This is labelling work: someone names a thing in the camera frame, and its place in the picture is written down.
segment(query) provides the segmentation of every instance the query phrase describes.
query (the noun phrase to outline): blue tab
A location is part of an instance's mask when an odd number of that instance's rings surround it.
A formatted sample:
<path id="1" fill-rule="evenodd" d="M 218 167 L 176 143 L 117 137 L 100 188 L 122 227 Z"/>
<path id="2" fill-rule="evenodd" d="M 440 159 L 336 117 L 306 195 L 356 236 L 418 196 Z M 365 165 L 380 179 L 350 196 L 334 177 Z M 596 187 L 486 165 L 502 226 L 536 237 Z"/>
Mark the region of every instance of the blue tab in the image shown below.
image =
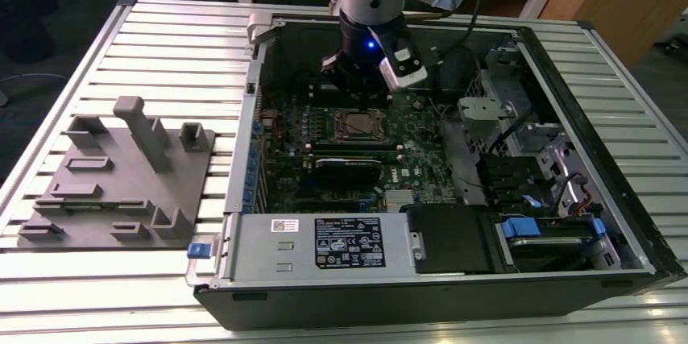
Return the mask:
<path id="1" fill-rule="evenodd" d="M 594 218 L 594 220 L 592 221 L 592 227 L 594 228 L 597 237 L 601 237 L 606 233 L 606 227 L 604 226 L 601 219 Z"/>
<path id="2" fill-rule="evenodd" d="M 541 208 L 541 203 L 530 195 L 521 195 L 521 197 L 524 197 L 529 205 L 532 205 L 534 208 Z"/>
<path id="3" fill-rule="evenodd" d="M 509 218 L 502 222 L 504 237 L 536 237 L 541 235 L 534 218 Z"/>
<path id="4" fill-rule="evenodd" d="M 188 259 L 209 259 L 210 248 L 209 243 L 189 243 L 189 247 L 185 249 L 185 257 Z"/>

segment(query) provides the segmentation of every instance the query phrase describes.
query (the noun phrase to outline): motherboard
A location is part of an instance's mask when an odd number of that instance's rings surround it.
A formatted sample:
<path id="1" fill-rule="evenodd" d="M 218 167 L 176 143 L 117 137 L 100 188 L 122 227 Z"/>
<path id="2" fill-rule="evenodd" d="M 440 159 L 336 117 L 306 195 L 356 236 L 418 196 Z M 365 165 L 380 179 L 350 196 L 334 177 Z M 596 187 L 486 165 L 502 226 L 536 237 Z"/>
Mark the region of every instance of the motherboard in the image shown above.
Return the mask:
<path id="1" fill-rule="evenodd" d="M 430 101 L 389 96 L 361 110 L 265 90 L 268 213 L 397 212 L 414 202 L 453 203 L 452 171 Z"/>

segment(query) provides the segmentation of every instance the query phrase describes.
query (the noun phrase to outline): aluminum extrusion table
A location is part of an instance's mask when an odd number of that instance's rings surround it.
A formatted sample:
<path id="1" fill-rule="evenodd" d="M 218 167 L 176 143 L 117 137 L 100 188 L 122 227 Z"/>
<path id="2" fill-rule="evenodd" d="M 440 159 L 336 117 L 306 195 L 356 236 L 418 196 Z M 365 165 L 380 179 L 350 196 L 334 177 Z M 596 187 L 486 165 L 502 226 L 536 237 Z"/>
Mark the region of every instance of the aluminum extrusion table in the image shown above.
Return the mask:
<path id="1" fill-rule="evenodd" d="M 73 114 L 108 116 L 118 95 L 146 100 L 164 125 L 200 121 L 217 132 L 196 233 L 220 229 L 249 56 L 248 15 L 324 8 L 129 0 L 116 6 L 46 120 L 0 190 L 0 342 L 681 342 L 688 282 L 605 300 L 565 317 L 298 331 L 225 331 L 185 285 L 184 251 L 14 252 L 20 224 L 50 181 Z M 468 18 L 454 17 L 466 22 Z M 528 25 L 688 270 L 688 146 L 594 31 Z M 106 125 L 122 126 L 108 116 Z M 213 262 L 197 267 L 210 274 Z"/>

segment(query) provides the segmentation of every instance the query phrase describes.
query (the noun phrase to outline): barcode sticker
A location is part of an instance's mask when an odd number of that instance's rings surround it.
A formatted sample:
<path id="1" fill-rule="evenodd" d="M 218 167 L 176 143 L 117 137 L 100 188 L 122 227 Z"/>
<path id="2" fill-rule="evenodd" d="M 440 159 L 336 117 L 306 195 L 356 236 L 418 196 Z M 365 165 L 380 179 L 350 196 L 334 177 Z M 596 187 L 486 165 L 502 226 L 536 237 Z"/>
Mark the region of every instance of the barcode sticker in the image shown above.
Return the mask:
<path id="1" fill-rule="evenodd" d="M 297 233 L 298 220 L 297 219 L 273 219 L 269 230 L 273 233 Z"/>

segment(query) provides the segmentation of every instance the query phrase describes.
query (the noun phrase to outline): warning label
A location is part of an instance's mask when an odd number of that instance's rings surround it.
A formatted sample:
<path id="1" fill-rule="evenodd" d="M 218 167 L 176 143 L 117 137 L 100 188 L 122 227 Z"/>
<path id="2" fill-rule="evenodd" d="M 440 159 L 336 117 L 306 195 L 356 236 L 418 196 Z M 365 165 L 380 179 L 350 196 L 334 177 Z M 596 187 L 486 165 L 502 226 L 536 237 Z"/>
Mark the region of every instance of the warning label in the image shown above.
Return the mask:
<path id="1" fill-rule="evenodd" d="M 320 269 L 384 267 L 380 218 L 316 219 L 314 264 Z"/>

